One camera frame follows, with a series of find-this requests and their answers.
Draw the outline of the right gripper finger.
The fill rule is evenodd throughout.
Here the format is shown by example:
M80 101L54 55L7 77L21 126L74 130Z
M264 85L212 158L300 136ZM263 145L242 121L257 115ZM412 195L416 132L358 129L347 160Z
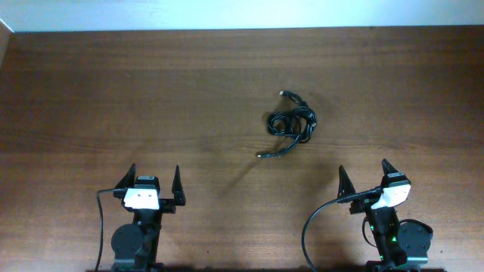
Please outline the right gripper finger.
M339 166L338 172L339 172L339 187L338 187L338 193L337 193L338 203L348 202L346 198L356 194L355 188L345 168L342 165Z
M398 170L387 159L382 159L381 164L382 164L383 173L385 175L394 174L398 172Z

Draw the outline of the black USB cable thin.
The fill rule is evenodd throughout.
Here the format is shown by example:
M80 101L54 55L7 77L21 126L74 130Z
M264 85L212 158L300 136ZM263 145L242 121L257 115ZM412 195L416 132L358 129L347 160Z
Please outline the black USB cable thin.
M303 126L302 119L307 117L308 104L291 91L281 91L279 95L291 100L296 107L292 110L271 113L267 118L268 132L274 136L304 137L307 128Z

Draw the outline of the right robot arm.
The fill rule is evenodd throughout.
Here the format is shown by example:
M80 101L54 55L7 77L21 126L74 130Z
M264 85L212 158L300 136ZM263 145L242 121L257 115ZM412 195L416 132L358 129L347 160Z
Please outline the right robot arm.
M388 160L382 160L380 185L357 192L343 166L339 167L338 203L349 203L349 212L364 213L369 223L378 261L368 261L366 271L419 271L428 262L433 229L414 219L400 220L396 206L407 200L411 181Z

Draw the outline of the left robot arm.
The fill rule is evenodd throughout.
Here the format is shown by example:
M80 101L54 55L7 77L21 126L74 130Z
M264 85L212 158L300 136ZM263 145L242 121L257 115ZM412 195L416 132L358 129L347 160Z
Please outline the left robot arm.
M175 169L171 198L160 196L158 177L136 175L136 165L131 165L114 187L113 196L121 200L122 207L133 214L133 219L118 227L111 237L114 252L111 270L162 271L163 264L157 262L162 217L186 205L180 168Z

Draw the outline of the black USB cable thick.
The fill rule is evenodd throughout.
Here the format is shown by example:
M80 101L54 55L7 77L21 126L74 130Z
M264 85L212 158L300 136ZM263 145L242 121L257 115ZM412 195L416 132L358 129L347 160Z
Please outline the black USB cable thick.
M318 124L315 111L299 106L292 110L271 113L267 118L268 133L276 137L290 138L292 141L277 152L258 153L258 158L282 157L298 144L306 144Z

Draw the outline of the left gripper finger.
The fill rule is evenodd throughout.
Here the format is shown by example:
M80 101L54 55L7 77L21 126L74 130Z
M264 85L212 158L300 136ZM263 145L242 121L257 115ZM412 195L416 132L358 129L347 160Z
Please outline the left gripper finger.
M117 183L115 189L125 189L134 186L136 174L136 164L132 163L124 177Z
M174 196L174 202L176 206L186 205L186 196L182 186L181 172L179 165L175 168L175 175L172 182L172 194Z

